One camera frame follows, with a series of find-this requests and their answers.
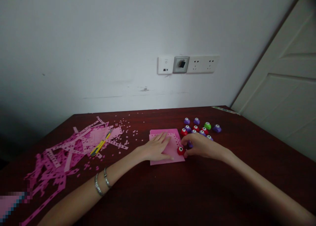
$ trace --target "hand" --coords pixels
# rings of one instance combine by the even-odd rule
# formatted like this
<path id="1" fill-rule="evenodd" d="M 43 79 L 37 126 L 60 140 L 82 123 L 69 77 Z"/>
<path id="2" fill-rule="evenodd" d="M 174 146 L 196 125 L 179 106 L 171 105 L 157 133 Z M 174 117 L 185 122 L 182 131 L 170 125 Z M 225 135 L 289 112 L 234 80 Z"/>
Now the hand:
<path id="1" fill-rule="evenodd" d="M 229 149 L 221 146 L 220 144 L 214 141 L 211 141 L 210 139 L 206 138 L 205 136 L 199 133 L 186 135 L 182 138 L 181 144 L 186 145 L 189 140 L 191 141 L 194 147 L 192 149 L 187 150 L 184 153 L 184 157 L 187 157 L 188 155 L 199 155 L 202 157 L 223 161 L 224 157 L 228 153 L 232 153 Z"/>
<path id="2" fill-rule="evenodd" d="M 173 160 L 173 157 L 171 157 L 170 155 L 162 154 L 171 139 L 171 137 L 166 138 L 166 136 L 167 133 L 162 132 L 159 135 L 156 135 L 150 141 L 148 141 L 145 145 L 137 147 L 144 160 Z"/>

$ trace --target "purple craft punch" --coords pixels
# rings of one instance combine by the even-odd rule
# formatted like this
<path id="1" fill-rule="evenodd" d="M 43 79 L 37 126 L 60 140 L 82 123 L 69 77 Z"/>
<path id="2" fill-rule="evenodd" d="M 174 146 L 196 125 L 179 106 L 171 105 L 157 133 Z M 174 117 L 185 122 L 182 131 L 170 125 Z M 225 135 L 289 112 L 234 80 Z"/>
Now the purple craft punch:
<path id="1" fill-rule="evenodd" d="M 220 128 L 219 125 L 216 124 L 216 125 L 213 127 L 213 131 L 215 131 L 216 133 L 220 133 L 220 132 L 222 131 L 222 129 Z"/>
<path id="2" fill-rule="evenodd" d="M 191 132 L 191 128 L 188 125 L 186 125 L 184 129 L 186 129 L 188 133 Z"/>
<path id="3" fill-rule="evenodd" d="M 187 117 L 184 119 L 184 124 L 186 124 L 186 125 L 190 124 L 190 120 Z"/>
<path id="4" fill-rule="evenodd" d="M 188 146 L 189 148 L 193 148 L 193 144 L 191 143 L 191 141 L 188 141 Z"/>
<path id="5" fill-rule="evenodd" d="M 210 135 L 207 135 L 206 137 L 209 138 L 211 141 L 214 141 Z"/>
<path id="6" fill-rule="evenodd" d="M 195 119 L 194 119 L 194 122 L 193 122 L 194 124 L 196 124 L 196 125 L 199 125 L 200 124 L 200 120 L 196 117 Z"/>
<path id="7" fill-rule="evenodd" d="M 200 130 L 200 134 L 203 135 L 203 136 L 206 136 L 206 134 L 204 133 L 203 130 Z"/>

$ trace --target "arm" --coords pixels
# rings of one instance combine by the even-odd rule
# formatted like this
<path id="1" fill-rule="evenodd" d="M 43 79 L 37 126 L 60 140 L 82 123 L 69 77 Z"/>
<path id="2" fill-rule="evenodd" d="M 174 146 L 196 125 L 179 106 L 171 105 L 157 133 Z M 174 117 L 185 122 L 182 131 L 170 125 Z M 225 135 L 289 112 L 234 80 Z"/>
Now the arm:
<path id="1" fill-rule="evenodd" d="M 162 154 L 170 141 L 166 135 L 166 133 L 157 135 L 145 145 L 137 147 L 130 154 L 108 167 L 106 173 L 110 185 L 113 186 L 128 170 L 144 160 L 172 159 L 171 156 Z M 103 193 L 109 190 L 104 180 L 103 171 L 99 173 L 98 184 Z M 72 225 L 100 199 L 101 196 L 95 188 L 93 176 L 57 203 L 38 225 Z"/>
<path id="2" fill-rule="evenodd" d="M 198 133 L 186 135 L 181 143 L 187 144 L 189 140 L 194 147 L 186 151 L 185 157 L 188 155 L 200 155 L 223 161 L 231 166 L 263 196 L 272 213 L 282 224 L 316 224 L 316 218 L 313 214 L 241 161 L 229 149 Z"/>

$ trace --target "wrist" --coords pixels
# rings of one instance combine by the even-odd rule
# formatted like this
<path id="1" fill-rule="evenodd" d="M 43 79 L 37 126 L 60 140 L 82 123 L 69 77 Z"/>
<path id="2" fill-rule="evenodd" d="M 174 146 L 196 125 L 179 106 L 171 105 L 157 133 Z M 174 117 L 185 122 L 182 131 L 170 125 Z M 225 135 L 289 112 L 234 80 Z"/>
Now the wrist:
<path id="1" fill-rule="evenodd" d="M 147 160 L 146 155 L 141 146 L 134 149 L 132 153 L 139 163 Z"/>
<path id="2" fill-rule="evenodd" d="M 229 149 L 225 149 L 224 154 L 222 156 L 222 162 L 224 162 L 227 165 L 232 165 L 232 162 L 236 158 L 236 155 Z"/>

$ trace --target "yellow utility knife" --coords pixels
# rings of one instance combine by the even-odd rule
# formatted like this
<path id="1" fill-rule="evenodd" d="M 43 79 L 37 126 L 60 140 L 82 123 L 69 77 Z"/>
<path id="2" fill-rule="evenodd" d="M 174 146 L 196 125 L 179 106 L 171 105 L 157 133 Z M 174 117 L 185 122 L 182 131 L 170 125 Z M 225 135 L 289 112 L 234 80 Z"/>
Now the yellow utility knife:
<path id="1" fill-rule="evenodd" d="M 105 138 L 105 139 L 108 139 L 108 138 L 109 138 L 109 136 L 110 136 L 112 130 L 113 130 L 113 129 L 111 129 L 111 130 L 109 131 L 109 133 L 106 135 L 106 138 Z M 98 144 L 98 146 L 95 147 L 94 150 L 90 153 L 90 156 L 92 156 L 92 157 L 96 156 L 96 155 L 99 153 L 99 151 L 100 151 L 100 149 L 102 148 L 102 146 L 104 145 L 104 143 L 105 143 L 105 140 L 102 140 L 102 141 L 100 142 L 100 144 Z"/>

